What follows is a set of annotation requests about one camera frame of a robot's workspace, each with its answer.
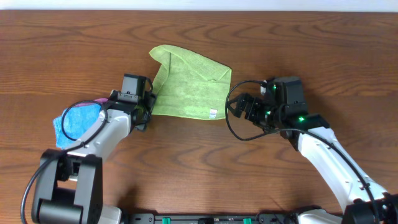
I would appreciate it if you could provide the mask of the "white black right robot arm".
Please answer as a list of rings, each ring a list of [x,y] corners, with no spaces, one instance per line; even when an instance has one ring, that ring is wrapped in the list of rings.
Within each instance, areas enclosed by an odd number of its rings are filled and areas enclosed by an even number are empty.
[[[264,136],[280,134],[288,140],[320,173],[343,211],[339,217],[311,208],[291,215],[288,222],[397,224],[397,196],[360,168],[320,115],[308,113],[301,93],[266,93],[263,98],[245,93],[227,98],[225,107],[259,126]]]

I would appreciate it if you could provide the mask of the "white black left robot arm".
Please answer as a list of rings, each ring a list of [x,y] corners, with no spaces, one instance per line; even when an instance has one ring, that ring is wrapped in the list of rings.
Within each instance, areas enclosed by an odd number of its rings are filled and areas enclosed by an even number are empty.
[[[28,186],[34,187],[34,223],[126,223],[120,208],[103,202],[103,163],[133,130],[144,131],[156,95],[128,101],[114,90],[97,120],[64,150],[46,150]]]

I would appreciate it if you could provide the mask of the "green microfiber cloth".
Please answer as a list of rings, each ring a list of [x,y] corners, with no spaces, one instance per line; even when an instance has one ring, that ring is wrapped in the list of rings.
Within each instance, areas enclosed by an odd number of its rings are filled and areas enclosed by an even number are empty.
[[[154,115],[225,119],[232,69],[181,47],[159,45],[149,55],[160,63],[154,78]]]

